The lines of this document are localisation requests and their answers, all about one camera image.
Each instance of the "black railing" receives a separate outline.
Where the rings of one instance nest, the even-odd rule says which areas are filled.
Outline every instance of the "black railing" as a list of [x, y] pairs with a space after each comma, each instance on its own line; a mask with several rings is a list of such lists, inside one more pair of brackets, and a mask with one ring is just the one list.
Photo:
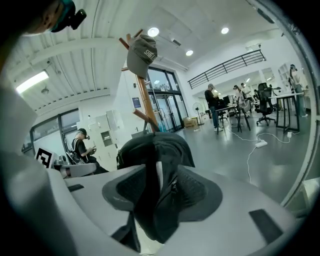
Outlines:
[[206, 82], [209, 82], [212, 79], [230, 73], [231, 71], [241, 69], [251, 64], [264, 62], [265, 60], [266, 58], [262, 54], [261, 50], [251, 51], [208, 69], [207, 71], [189, 80], [188, 83], [191, 86], [191, 89], [193, 89]]

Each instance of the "gray mesh cap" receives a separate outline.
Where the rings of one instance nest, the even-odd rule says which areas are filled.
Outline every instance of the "gray mesh cap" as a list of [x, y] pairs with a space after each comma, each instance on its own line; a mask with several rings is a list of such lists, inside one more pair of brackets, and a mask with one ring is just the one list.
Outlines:
[[145, 80], [148, 77], [148, 67], [158, 56], [156, 41], [153, 37], [141, 34], [129, 41], [129, 51], [126, 57], [128, 69]]

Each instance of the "gray floor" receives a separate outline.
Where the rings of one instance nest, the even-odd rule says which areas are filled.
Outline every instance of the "gray floor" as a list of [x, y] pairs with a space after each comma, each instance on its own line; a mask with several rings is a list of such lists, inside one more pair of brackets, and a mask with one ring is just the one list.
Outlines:
[[[261, 117], [259, 113], [251, 114], [249, 118], [251, 131], [245, 125], [243, 118], [242, 133], [237, 132], [236, 128], [229, 127], [229, 130], [248, 140], [255, 140], [261, 133], [270, 133], [281, 141], [288, 141], [287, 134], [284, 135], [282, 129], [276, 128], [274, 122], [269, 127], [265, 122], [257, 126], [256, 121], [259, 117]], [[276, 119], [273, 113], [269, 117]], [[310, 120], [309, 116], [300, 117], [300, 133], [292, 135], [288, 144], [280, 143], [268, 134], [260, 136], [268, 145], [255, 149], [250, 156], [251, 183], [278, 203], [285, 198], [301, 169], [309, 142]], [[295, 127], [295, 116], [291, 116], [291, 124]], [[194, 131], [191, 127], [177, 134], [187, 141], [195, 166], [199, 170], [249, 182], [247, 159], [256, 142], [242, 141], [226, 129], [217, 135], [212, 120], [200, 126], [198, 131]]]

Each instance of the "coat rack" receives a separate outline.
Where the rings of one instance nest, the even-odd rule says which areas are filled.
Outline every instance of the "coat rack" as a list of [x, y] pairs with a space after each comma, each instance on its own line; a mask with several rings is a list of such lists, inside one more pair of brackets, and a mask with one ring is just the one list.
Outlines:
[[[136, 38], [138, 37], [141, 33], [142, 33], [143, 29], [140, 29], [133, 37]], [[127, 49], [129, 50], [129, 40], [131, 39], [131, 35], [130, 34], [126, 34], [126, 41], [123, 40], [121, 37], [119, 38], [119, 41], [122, 43], [122, 45]], [[122, 72], [124, 71], [127, 71], [129, 70], [127, 67], [124, 67], [121, 69]], [[143, 105], [144, 105], [144, 109], [145, 109], [145, 113], [146, 113], [146, 116], [148, 118], [150, 118], [153, 123], [157, 126], [157, 120], [156, 120], [156, 116], [155, 116], [155, 113], [152, 109], [152, 105], [151, 105], [151, 101], [150, 101], [150, 97], [149, 97], [149, 94], [148, 94], [148, 90], [146, 88], [146, 84], [145, 84], [145, 79], [138, 76], [138, 75], [135, 75], [136, 77], [136, 80], [138, 82], [138, 87], [139, 87], [139, 91], [140, 91], [140, 95], [141, 95], [141, 98], [142, 98], [142, 102], [143, 102]], [[139, 115], [137, 115], [137, 109], [134, 110], [133, 114], [135, 114], [136, 116], [142, 118], [142, 115], [144, 115], [143, 113], [140, 112]], [[153, 132], [155, 132], [155, 129], [154, 127], [151, 125], [151, 129]]]

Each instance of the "fluorescent light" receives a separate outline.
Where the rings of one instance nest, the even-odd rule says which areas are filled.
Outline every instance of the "fluorescent light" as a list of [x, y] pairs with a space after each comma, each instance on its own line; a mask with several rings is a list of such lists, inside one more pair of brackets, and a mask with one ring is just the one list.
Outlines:
[[229, 32], [229, 28], [227, 28], [227, 27], [224, 27], [222, 30], [221, 30], [221, 33], [222, 34], [226, 34], [226, 33], [228, 33]]
[[193, 50], [188, 50], [188, 51], [185, 53], [185, 55], [187, 55], [187, 56], [191, 56], [193, 53], [194, 53], [194, 51], [193, 51]]
[[157, 27], [152, 27], [148, 30], [148, 35], [150, 37], [156, 37], [159, 34], [159, 29]]
[[31, 77], [27, 81], [23, 82], [20, 84], [17, 88], [16, 91], [19, 94], [22, 94], [25, 90], [28, 90], [30, 87], [36, 85], [37, 83], [40, 83], [41, 81], [48, 79], [48, 73], [46, 71], [42, 71], [39, 74], [36, 74], [35, 76]]

